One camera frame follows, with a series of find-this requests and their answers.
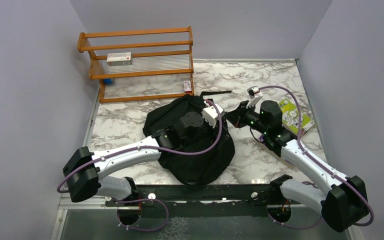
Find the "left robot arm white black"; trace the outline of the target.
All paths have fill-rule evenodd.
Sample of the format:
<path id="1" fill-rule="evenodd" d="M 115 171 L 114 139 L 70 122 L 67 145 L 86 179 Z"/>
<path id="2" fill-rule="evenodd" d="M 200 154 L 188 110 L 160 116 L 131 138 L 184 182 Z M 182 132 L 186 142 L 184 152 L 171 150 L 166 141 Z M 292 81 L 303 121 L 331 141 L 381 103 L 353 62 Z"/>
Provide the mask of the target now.
<path id="1" fill-rule="evenodd" d="M 159 162 L 183 184 L 205 185 L 225 169 L 225 160 L 232 156 L 230 143 L 223 113 L 212 107 L 201 113 L 190 111 L 173 125 L 129 145 L 97 152 L 86 146 L 78 148 L 63 167 L 64 180 L 57 189 L 74 203 L 103 196 L 129 206 L 137 200 L 135 183 L 113 173 Z"/>

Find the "black student backpack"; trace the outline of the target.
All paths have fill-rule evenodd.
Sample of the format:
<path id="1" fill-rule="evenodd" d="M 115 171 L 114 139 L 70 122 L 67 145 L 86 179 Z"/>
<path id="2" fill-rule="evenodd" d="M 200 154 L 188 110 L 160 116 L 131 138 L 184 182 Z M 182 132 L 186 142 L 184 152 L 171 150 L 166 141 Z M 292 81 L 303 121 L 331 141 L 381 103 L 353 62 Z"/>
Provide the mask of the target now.
<path id="1" fill-rule="evenodd" d="M 187 114 L 191 112 L 202 120 L 205 107 L 202 96 L 185 94 L 150 111 L 142 129 L 146 137 L 156 137 L 160 147 L 180 152 L 162 151 L 158 162 L 184 185 L 202 186 L 215 181 L 235 156 L 235 145 L 229 130 L 228 141 L 217 145 L 222 125 L 215 142 L 211 146 L 202 146 L 199 137 L 207 122 L 203 121 L 199 127 L 185 124 Z"/>

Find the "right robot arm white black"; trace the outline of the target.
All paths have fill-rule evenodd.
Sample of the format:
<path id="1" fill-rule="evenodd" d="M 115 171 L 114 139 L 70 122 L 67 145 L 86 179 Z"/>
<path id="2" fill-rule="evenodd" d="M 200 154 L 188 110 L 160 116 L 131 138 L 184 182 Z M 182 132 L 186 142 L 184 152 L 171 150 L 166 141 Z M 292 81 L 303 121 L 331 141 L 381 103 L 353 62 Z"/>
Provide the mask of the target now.
<path id="1" fill-rule="evenodd" d="M 334 231 L 343 232 L 373 210 L 368 204 L 364 181 L 348 177 L 321 161 L 297 137 L 283 126 L 283 113 L 278 103 L 263 101 L 260 110 L 248 101 L 225 115 L 235 127 L 250 127 L 262 134 L 262 143 L 278 157 L 304 173 L 315 186 L 306 185 L 290 176 L 271 182 L 269 199 L 280 204 L 284 200 L 297 201 L 318 212 Z"/>

